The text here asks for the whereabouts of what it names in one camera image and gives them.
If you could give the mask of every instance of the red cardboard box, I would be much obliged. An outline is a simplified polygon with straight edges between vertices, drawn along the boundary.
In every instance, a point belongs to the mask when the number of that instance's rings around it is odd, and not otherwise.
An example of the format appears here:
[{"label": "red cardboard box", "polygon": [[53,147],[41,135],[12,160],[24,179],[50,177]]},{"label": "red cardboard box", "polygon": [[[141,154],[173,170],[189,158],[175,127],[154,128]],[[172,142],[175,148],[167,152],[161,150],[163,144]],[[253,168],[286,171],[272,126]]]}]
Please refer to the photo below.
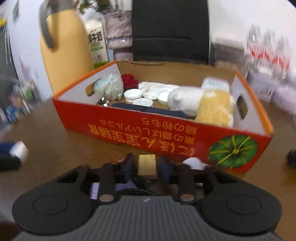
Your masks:
[{"label": "red cardboard box", "polygon": [[[132,74],[139,81],[201,86],[207,76],[227,80],[237,101],[234,127],[196,123],[193,120],[96,105],[89,88],[112,73]],[[239,102],[243,100],[246,114]],[[246,172],[258,160],[273,135],[272,124],[241,74],[211,66],[184,63],[112,62],[90,72],[53,97],[65,128],[112,143],[133,146],[184,160],[203,162]],[[154,101],[154,107],[165,108]]]}]

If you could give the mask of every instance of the red cloth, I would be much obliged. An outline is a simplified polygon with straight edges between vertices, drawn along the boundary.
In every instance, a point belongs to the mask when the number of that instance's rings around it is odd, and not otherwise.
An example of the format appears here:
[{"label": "red cloth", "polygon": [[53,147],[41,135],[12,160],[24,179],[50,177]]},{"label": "red cloth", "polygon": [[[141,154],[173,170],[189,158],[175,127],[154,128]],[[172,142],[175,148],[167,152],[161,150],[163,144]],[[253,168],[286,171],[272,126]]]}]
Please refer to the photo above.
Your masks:
[{"label": "red cloth", "polygon": [[131,74],[123,74],[121,76],[122,81],[123,81],[123,88],[125,90],[128,89],[138,89],[138,83],[139,81],[134,79],[134,76]]}]

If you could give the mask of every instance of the plush toy ear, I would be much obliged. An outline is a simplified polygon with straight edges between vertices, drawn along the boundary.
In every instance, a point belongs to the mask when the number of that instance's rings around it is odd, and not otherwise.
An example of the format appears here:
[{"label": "plush toy ear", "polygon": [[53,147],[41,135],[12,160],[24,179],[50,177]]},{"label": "plush toy ear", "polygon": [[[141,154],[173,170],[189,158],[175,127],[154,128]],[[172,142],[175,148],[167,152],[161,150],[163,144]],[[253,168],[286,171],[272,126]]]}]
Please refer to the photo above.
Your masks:
[{"label": "plush toy ear", "polygon": [[180,94],[174,94],[173,95],[173,101],[174,102],[180,102],[182,100],[182,96]]}]

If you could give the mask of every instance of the green pumpkin illustration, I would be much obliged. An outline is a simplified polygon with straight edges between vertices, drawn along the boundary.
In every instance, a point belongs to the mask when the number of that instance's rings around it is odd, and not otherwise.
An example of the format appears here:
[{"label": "green pumpkin illustration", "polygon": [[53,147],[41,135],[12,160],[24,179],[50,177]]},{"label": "green pumpkin illustration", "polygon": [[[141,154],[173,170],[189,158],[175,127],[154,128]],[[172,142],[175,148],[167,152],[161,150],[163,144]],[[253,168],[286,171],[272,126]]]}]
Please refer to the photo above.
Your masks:
[{"label": "green pumpkin illustration", "polygon": [[209,149],[209,161],[223,168],[238,168],[250,162],[258,151],[258,144],[250,136],[228,136]]}]

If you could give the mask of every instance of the plush toy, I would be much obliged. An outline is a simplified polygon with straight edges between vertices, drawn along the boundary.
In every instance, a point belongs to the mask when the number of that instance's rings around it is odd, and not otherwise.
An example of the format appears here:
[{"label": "plush toy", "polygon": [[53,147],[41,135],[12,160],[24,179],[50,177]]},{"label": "plush toy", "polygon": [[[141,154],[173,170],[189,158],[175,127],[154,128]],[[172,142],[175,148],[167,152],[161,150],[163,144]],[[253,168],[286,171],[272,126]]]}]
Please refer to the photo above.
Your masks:
[{"label": "plush toy", "polygon": [[233,127],[234,99],[221,90],[205,91],[199,102],[196,122],[216,126]]},{"label": "plush toy", "polygon": [[168,106],[171,110],[180,110],[188,117],[196,117],[204,90],[198,87],[179,87],[168,95]]}]

